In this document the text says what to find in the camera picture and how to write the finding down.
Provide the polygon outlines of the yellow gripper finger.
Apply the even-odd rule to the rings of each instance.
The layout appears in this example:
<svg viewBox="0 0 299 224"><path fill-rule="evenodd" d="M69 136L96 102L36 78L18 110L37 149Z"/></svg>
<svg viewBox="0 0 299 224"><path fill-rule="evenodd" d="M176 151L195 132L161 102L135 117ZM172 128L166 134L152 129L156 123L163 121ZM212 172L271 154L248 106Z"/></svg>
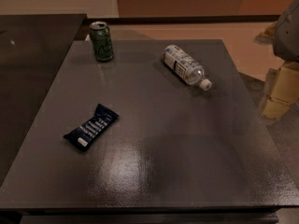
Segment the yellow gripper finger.
<svg viewBox="0 0 299 224"><path fill-rule="evenodd" d="M259 113L267 119L280 119L290 106L290 103L265 95L260 101Z"/></svg>
<svg viewBox="0 0 299 224"><path fill-rule="evenodd" d="M270 97L285 104L299 99L299 63L285 62L277 71Z"/></svg>

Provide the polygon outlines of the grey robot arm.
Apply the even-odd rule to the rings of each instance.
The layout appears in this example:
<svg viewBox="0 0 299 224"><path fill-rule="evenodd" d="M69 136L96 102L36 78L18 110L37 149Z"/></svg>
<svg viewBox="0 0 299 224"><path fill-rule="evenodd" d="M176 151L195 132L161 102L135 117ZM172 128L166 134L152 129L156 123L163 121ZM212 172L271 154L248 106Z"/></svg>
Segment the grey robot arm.
<svg viewBox="0 0 299 224"><path fill-rule="evenodd" d="M271 45L284 61L266 75L259 112L267 119L280 119L299 99L299 0L293 0L278 20L254 37L259 45Z"/></svg>

